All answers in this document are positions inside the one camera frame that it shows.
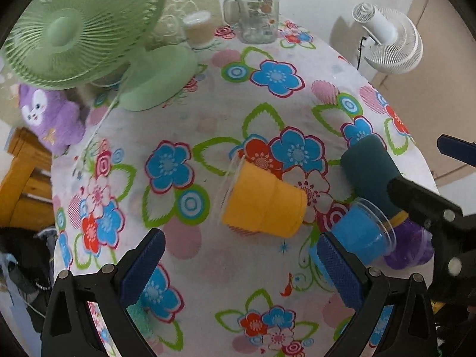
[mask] white lid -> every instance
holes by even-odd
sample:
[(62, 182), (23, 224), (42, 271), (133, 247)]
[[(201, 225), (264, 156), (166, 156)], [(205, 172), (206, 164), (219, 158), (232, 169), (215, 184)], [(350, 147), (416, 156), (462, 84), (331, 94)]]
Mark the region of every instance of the white lid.
[(198, 11), (185, 16), (182, 21), (184, 26), (191, 27), (198, 24), (203, 24), (211, 20), (211, 13), (209, 11)]

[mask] white fan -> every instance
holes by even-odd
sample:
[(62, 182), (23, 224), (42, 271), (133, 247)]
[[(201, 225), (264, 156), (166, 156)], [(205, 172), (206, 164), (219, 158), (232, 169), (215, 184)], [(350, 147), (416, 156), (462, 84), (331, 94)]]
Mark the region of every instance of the white fan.
[(372, 68), (383, 73), (413, 70), (423, 56), (423, 43), (411, 20), (396, 9), (360, 3), (352, 17), (375, 41), (364, 56)]

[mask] purple plush toy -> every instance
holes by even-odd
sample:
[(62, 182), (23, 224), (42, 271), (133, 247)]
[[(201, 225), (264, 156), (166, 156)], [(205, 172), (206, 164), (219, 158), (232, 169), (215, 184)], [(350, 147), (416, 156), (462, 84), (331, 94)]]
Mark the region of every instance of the purple plush toy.
[(79, 119), (79, 106), (68, 101), (63, 91), (20, 84), (18, 94), (23, 119), (54, 156), (61, 156), (69, 145), (81, 142), (85, 127)]

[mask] wooden chair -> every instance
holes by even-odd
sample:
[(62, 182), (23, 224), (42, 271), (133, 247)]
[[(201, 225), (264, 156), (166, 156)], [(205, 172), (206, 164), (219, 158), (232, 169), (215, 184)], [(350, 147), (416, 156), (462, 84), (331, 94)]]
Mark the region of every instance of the wooden chair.
[(40, 231), (55, 224), (51, 180), (51, 153), (27, 129), (17, 129), (8, 152), (14, 156), (0, 184), (0, 227)]

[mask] purple cup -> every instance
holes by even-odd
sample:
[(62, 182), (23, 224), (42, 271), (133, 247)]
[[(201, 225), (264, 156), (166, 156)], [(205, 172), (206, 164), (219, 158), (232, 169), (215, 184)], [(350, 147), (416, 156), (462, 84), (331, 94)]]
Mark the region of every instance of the purple cup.
[(397, 237), (397, 247), (391, 254), (384, 256), (389, 267), (402, 270), (421, 266), (431, 260), (435, 253), (431, 245), (431, 233), (409, 218), (393, 230)]

